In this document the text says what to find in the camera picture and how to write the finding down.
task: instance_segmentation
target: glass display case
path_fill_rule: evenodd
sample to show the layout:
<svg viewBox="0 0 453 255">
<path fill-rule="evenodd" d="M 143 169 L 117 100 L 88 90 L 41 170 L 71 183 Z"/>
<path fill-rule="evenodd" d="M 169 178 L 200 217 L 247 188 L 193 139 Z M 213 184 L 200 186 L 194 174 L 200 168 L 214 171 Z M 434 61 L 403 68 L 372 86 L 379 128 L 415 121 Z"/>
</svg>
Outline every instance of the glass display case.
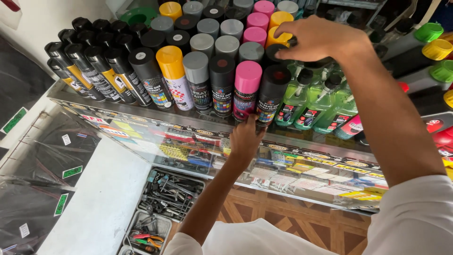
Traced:
<svg viewBox="0 0 453 255">
<path fill-rule="evenodd" d="M 236 124 L 232 116 L 96 102 L 62 81 L 48 97 L 159 167 L 212 179 L 230 153 L 229 134 Z M 379 208 L 388 190 L 369 147 L 274 124 L 236 184 L 338 209 Z"/>
</svg>

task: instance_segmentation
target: hand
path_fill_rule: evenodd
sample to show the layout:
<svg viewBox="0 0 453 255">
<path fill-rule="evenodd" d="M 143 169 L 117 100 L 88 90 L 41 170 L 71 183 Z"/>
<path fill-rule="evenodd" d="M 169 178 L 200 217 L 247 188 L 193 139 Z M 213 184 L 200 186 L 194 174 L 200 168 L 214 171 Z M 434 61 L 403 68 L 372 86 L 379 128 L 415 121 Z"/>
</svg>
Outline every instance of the hand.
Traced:
<svg viewBox="0 0 453 255">
<path fill-rule="evenodd" d="M 256 155 L 261 139 L 267 130 L 267 128 L 263 128 L 256 134 L 255 120 L 257 119 L 258 116 L 250 114 L 246 121 L 234 127 L 230 135 L 231 153 L 228 159 L 240 164 L 242 169 L 238 170 L 241 172 L 248 167 Z"/>
<path fill-rule="evenodd" d="M 279 59 L 318 61 L 330 56 L 338 61 L 351 54 L 360 54 L 357 51 L 363 48 L 373 50 L 365 32 L 316 15 L 304 20 L 283 22 L 274 37 L 278 38 L 284 32 L 296 36 L 298 44 L 290 49 L 279 50 L 275 54 Z"/>
</svg>

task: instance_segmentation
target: metal tray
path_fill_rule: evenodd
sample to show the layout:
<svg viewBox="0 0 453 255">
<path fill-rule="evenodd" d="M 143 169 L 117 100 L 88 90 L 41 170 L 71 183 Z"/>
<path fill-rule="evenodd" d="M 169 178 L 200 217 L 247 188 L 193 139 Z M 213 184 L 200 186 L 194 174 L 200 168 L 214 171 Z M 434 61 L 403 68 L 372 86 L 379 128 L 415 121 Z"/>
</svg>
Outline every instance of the metal tray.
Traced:
<svg viewBox="0 0 453 255">
<path fill-rule="evenodd" d="M 181 175 L 181 174 L 175 173 L 175 172 L 170 171 L 170 170 L 164 170 L 161 167 L 153 167 L 153 168 L 151 168 L 151 171 L 153 171 L 154 169 L 156 171 L 163 172 L 163 173 L 166 173 L 168 175 L 173 175 L 173 176 L 176 176 L 176 177 L 179 177 L 179 178 L 185 178 L 187 180 L 199 182 L 202 185 L 202 187 L 203 187 L 202 190 L 204 190 L 204 188 L 206 187 L 206 183 L 204 181 L 201 181 L 201 180 L 198 180 L 198 179 L 194 179 L 192 177 L 188 177 L 188 176 L 185 176 L 185 175 Z M 142 194 L 145 191 L 147 185 L 148 185 L 148 181 L 146 181 L 145 186 L 143 187 Z M 141 199 L 138 200 L 137 205 L 135 206 L 135 208 L 138 211 L 144 211 L 143 209 L 139 208 L 140 202 L 141 202 Z"/>
<path fill-rule="evenodd" d="M 144 218 L 146 218 L 148 216 L 149 216 L 149 214 L 147 212 L 145 212 L 144 210 L 137 210 L 137 212 L 134 214 L 134 217 L 132 218 L 132 221 L 129 224 L 129 227 L 127 228 L 126 236 L 123 239 L 124 246 L 128 246 L 130 249 L 129 242 L 126 240 L 126 238 L 129 236 L 130 231 L 137 224 L 137 222 L 140 220 L 143 220 Z M 155 215 L 155 217 L 157 219 L 156 222 L 157 222 L 158 233 L 160 234 L 158 236 L 162 237 L 164 239 L 164 243 L 162 244 L 162 247 L 165 247 L 165 244 L 167 243 L 167 238 L 168 238 L 170 230 L 171 230 L 172 222 L 171 222 L 171 220 L 161 217 L 159 215 Z M 142 255 L 160 255 L 163 253 L 163 249 L 160 249 L 159 252 L 149 253 L 147 251 L 140 250 L 136 246 L 133 246 L 133 248 L 134 248 L 134 251 L 137 251 L 138 253 L 140 253 Z"/>
</svg>

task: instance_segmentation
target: tiled floor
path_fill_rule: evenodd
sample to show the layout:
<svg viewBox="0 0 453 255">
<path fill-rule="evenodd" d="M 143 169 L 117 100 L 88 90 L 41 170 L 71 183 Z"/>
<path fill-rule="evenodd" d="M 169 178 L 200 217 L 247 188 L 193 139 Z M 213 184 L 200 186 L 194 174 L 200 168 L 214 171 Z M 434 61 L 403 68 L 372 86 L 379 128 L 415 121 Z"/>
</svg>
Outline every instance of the tiled floor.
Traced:
<svg viewBox="0 0 453 255">
<path fill-rule="evenodd" d="M 241 186 L 231 189 L 217 220 L 240 223 L 258 218 L 341 255 L 362 254 L 371 221 L 367 216 Z M 178 227 L 173 224 L 170 238 Z"/>
</svg>

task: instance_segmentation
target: white wall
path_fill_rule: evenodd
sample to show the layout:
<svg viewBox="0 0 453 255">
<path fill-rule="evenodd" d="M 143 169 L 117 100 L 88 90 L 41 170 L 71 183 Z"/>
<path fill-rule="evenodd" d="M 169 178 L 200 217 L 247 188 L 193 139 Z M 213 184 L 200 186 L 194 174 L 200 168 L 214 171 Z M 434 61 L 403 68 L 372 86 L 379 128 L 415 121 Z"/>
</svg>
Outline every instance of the white wall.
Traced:
<svg viewBox="0 0 453 255">
<path fill-rule="evenodd" d="M 22 19 L 17 30 L 0 22 L 0 35 L 54 78 L 56 76 L 46 65 L 48 56 L 44 46 L 59 41 L 58 32 L 71 28 L 74 18 L 94 21 L 113 17 L 105 0 L 19 0 L 19 4 Z"/>
</svg>

